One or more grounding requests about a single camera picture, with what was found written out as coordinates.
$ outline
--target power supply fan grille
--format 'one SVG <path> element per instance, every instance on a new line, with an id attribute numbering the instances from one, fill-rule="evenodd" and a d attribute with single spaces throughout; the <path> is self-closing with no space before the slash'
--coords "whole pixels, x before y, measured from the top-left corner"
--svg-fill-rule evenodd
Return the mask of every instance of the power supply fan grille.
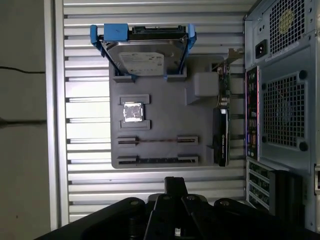
<path id="1" fill-rule="evenodd" d="M 305 0 L 280 0 L 270 13 L 272 54 L 298 41 L 305 33 Z"/>

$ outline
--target corrugated metal panel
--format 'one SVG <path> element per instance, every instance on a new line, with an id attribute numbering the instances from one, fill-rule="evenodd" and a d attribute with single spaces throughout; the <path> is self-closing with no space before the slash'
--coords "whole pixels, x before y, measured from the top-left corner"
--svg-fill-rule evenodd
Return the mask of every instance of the corrugated metal panel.
<path id="1" fill-rule="evenodd" d="M 242 18 L 254 2 L 56 0 L 62 191 L 66 189 L 64 184 L 68 183 L 68 192 L 62 192 L 60 198 L 63 225 L 126 197 L 136 196 L 147 200 L 148 195 L 163 192 L 166 176 L 184 177 L 191 193 L 204 195 L 211 203 L 222 197 L 245 198 L 243 160 L 233 160 L 226 168 L 113 169 L 109 65 L 90 45 L 89 26 L 98 25 L 98 33 L 103 34 L 104 23 L 128 23 L 130 27 L 168 27 L 193 23 L 198 40 L 191 53 L 226 56 L 228 48 L 243 46 Z M 243 60 L 235 62 L 231 72 L 243 73 Z"/>

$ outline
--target metal cpu socket cover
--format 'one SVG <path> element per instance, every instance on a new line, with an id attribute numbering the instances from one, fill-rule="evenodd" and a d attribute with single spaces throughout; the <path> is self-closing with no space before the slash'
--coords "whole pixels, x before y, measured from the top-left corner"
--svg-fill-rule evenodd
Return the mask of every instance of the metal cpu socket cover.
<path id="1" fill-rule="evenodd" d="M 140 102 L 125 102 L 123 104 L 123 117 L 125 123 L 142 122 L 144 120 L 144 108 Z"/>

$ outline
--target fan grille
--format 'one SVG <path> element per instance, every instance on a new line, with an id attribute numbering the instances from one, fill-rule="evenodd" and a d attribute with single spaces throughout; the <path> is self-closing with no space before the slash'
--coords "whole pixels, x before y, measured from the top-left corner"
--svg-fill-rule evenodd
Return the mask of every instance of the fan grille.
<path id="1" fill-rule="evenodd" d="M 298 41 L 305 33 L 304 0 L 280 0 L 270 13 L 272 54 Z"/>
<path id="2" fill-rule="evenodd" d="M 263 113 L 268 142 L 297 147 L 297 138 L 305 137 L 305 85 L 296 76 L 268 83 Z"/>

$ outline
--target black plastic mount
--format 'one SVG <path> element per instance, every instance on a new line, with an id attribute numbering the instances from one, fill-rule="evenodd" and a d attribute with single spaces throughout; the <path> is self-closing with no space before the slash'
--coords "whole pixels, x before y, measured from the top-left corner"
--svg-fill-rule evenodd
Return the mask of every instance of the black plastic mount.
<path id="1" fill-rule="evenodd" d="M 164 192 L 147 204 L 129 197 L 74 221 L 38 240 L 231 240 L 319 239 L 320 235 L 279 220 L 238 201 L 214 206 L 189 194 L 182 177 L 166 177 Z"/>

